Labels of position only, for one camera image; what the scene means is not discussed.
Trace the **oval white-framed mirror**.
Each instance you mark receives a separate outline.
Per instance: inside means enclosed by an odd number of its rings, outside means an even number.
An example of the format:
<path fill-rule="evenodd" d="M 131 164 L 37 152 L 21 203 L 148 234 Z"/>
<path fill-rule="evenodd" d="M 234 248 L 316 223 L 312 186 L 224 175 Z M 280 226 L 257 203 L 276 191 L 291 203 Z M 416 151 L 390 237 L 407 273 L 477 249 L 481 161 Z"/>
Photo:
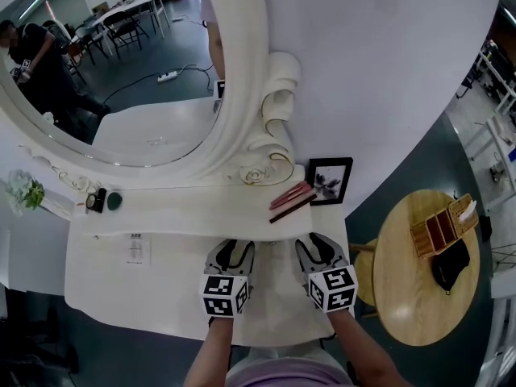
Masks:
<path fill-rule="evenodd" d="M 0 0 L 0 138 L 78 190 L 300 181 L 285 130 L 300 64 L 270 52 L 265 0 L 211 2 L 220 66 L 198 0 L 56 0 L 56 19 L 105 42 L 78 80 L 36 48 L 9 57 L 43 0 Z"/>

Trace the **long desk with monitors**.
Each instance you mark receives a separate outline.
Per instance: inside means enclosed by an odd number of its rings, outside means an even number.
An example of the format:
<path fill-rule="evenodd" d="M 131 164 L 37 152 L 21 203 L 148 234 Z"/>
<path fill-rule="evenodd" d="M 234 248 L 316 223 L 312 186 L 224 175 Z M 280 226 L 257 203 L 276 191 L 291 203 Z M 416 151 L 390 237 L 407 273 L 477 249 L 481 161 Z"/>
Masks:
<path fill-rule="evenodd" d="M 507 115 L 516 106 L 516 68 L 506 51 L 493 40 L 486 40 L 472 67 L 455 93 L 461 99 L 478 81 L 489 97 L 497 100 L 496 114 Z"/>

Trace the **person's pink shirt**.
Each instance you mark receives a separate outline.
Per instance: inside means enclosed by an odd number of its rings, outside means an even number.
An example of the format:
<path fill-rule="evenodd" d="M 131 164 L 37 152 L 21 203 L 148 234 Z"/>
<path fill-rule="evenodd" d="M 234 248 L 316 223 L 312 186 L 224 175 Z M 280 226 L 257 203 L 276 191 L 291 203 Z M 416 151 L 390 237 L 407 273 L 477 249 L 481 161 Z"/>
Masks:
<path fill-rule="evenodd" d="M 236 366 L 225 387 L 354 387 L 342 369 L 302 358 L 263 360 Z"/>

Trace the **black picture frame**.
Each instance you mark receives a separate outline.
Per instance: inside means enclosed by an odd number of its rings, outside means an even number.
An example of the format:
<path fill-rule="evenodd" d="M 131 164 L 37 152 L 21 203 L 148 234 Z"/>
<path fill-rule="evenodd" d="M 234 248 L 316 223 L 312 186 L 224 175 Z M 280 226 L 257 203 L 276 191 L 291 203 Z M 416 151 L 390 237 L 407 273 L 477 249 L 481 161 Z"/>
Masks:
<path fill-rule="evenodd" d="M 306 181 L 316 193 L 312 206 L 339 205 L 343 203 L 351 175 L 351 157 L 310 159 Z"/>

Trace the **person's right forearm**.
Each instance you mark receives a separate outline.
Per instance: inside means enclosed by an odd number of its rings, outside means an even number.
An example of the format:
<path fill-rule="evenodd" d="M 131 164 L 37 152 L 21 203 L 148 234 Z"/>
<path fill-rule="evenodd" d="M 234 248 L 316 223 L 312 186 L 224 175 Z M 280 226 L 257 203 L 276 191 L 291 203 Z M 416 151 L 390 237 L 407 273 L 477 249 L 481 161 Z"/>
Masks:
<path fill-rule="evenodd" d="M 363 387 L 413 387 L 387 352 L 347 310 L 327 313 L 327 317 Z"/>

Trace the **black makeup compact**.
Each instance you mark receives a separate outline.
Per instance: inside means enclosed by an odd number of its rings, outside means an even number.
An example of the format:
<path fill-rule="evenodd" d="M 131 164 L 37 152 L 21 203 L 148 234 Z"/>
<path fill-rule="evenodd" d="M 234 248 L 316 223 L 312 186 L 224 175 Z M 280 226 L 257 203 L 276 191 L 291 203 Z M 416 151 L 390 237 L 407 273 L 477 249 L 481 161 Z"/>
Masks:
<path fill-rule="evenodd" d="M 85 200 L 86 208 L 90 211 L 102 213 L 106 200 L 106 189 L 99 188 L 96 193 L 89 193 Z"/>

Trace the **white ornate dressing table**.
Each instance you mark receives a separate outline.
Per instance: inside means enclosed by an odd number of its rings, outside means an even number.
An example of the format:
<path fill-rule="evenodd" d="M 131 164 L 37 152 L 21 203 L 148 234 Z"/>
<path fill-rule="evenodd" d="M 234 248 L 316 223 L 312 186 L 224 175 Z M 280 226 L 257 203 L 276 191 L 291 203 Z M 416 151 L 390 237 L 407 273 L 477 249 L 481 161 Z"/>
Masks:
<path fill-rule="evenodd" d="M 199 295 L 210 250 L 225 239 L 237 249 L 254 240 L 325 235 L 347 244 L 341 206 L 305 205 L 275 223 L 269 206 L 299 181 L 276 185 L 182 186 L 164 189 L 73 189 L 64 273 L 65 301 L 101 323 L 203 339 L 209 316 Z M 118 192 L 121 206 L 102 213 L 86 208 L 99 188 Z M 123 235 L 151 235 L 149 267 L 123 263 Z M 83 234 L 118 235 L 93 240 Z M 250 347 L 283 347 L 331 334 L 323 314 L 303 289 L 294 244 L 256 245 L 254 290 L 236 318 L 234 341 Z"/>

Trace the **black pouch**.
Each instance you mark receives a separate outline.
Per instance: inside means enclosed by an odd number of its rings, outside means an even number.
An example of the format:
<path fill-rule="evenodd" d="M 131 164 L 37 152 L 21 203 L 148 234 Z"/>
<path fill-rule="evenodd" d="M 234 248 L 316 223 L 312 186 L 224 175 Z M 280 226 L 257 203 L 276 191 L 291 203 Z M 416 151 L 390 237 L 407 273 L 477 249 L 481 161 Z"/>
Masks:
<path fill-rule="evenodd" d="M 432 258 L 432 276 L 446 295 L 451 293 L 458 276 L 468 267 L 469 261 L 468 248 L 462 239 L 459 239 L 444 252 Z"/>

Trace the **person's white trousers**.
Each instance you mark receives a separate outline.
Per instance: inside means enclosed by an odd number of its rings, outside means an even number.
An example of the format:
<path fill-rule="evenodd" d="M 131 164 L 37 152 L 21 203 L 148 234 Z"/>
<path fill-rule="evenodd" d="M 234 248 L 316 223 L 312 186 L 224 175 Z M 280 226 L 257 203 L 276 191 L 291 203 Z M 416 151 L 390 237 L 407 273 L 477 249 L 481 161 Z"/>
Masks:
<path fill-rule="evenodd" d="M 251 347 L 248 358 L 251 360 L 303 358 L 321 363 L 334 361 L 333 357 L 321 347 L 318 340 L 284 347 Z"/>

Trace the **round wooden table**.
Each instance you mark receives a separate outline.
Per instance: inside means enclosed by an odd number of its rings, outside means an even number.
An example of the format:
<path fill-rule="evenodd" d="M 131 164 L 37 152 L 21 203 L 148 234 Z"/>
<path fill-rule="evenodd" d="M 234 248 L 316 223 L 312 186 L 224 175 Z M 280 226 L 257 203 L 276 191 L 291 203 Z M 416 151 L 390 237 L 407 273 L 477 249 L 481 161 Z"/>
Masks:
<path fill-rule="evenodd" d="M 377 237 L 372 263 L 372 290 L 377 313 L 389 334 L 421 347 L 446 337 L 466 315 L 476 292 L 480 251 L 476 232 L 465 234 L 469 266 L 446 294 L 431 273 L 431 261 L 418 258 L 412 224 L 443 209 L 452 197 L 433 189 L 405 196 L 388 214 Z"/>

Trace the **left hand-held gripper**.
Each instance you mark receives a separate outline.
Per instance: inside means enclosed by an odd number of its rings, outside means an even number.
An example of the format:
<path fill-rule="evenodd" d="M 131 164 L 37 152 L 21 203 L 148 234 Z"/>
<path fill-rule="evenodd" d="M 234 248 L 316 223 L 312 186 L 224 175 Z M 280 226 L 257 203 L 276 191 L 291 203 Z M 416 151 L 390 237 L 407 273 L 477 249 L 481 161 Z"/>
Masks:
<path fill-rule="evenodd" d="M 223 270 L 229 265 L 236 239 L 225 239 L 210 251 L 202 275 L 199 295 L 209 317 L 234 318 L 252 295 L 253 267 L 256 245 L 249 242 L 243 251 L 241 265 Z"/>

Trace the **wicker tissue box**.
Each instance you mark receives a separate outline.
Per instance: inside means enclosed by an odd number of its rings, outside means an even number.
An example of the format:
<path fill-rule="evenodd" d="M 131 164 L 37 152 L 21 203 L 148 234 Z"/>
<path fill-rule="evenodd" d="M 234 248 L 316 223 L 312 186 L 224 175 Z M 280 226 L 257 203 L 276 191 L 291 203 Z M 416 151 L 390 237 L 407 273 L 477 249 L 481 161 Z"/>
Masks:
<path fill-rule="evenodd" d="M 449 203 L 447 212 L 457 239 L 460 239 L 479 223 L 476 201 L 469 193 Z"/>

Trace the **pink cosmetic tube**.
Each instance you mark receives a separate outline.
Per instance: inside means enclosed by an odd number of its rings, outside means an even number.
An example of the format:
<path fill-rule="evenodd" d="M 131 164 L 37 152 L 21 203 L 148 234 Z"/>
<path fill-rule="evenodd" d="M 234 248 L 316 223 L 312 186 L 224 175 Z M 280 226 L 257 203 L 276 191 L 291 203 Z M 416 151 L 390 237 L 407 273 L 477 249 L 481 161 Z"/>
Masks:
<path fill-rule="evenodd" d="M 271 201 L 269 209 L 270 210 L 276 209 L 277 207 L 284 205 L 286 202 L 293 200 L 302 194 L 310 192 L 311 190 L 312 190 L 312 186 L 310 184 L 308 184 L 306 181 L 302 181 L 302 182 L 296 184 L 291 189 L 284 192 L 278 198 Z"/>
<path fill-rule="evenodd" d="M 304 202 L 306 199 L 310 199 L 310 198 L 316 197 L 316 196 L 317 196 L 316 191 L 314 189 L 310 189 L 303 193 L 300 193 L 296 197 L 288 198 L 288 199 L 284 200 L 283 202 L 278 202 L 275 206 L 272 206 L 270 208 L 270 210 L 276 211 L 276 212 L 282 212 L 282 211 L 285 211 L 289 208 L 296 206 L 297 204 L 299 204 L 301 202 Z"/>

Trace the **white paper label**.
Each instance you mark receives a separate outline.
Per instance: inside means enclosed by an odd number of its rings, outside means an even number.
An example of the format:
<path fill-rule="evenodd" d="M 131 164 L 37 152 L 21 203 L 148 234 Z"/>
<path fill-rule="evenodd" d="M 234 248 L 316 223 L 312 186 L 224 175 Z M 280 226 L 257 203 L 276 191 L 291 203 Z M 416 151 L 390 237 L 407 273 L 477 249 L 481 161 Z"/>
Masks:
<path fill-rule="evenodd" d="M 129 233 L 123 235 L 123 263 L 125 265 L 149 267 L 151 264 L 151 235 Z"/>

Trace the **brown cosmetic pencil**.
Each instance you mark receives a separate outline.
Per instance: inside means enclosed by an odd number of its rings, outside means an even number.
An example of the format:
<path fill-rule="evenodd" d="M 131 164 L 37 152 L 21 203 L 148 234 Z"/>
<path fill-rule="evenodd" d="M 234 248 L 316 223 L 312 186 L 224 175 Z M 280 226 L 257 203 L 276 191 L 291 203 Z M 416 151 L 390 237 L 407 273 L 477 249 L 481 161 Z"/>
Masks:
<path fill-rule="evenodd" d="M 309 197 L 307 198 L 304 198 L 303 200 L 301 200 L 300 202 L 296 203 L 296 204 L 293 204 L 290 208 L 287 208 L 285 210 L 283 210 L 282 212 L 280 212 L 279 214 L 276 214 L 275 216 L 273 216 L 269 222 L 270 223 L 275 223 L 277 221 L 279 221 L 280 219 L 284 218 L 285 216 L 293 213 L 294 211 L 296 210 L 299 210 L 300 208 L 302 208 L 303 206 L 309 204 L 310 202 L 312 202 L 315 198 L 317 197 L 316 194 L 313 194 L 313 195 L 310 195 Z"/>

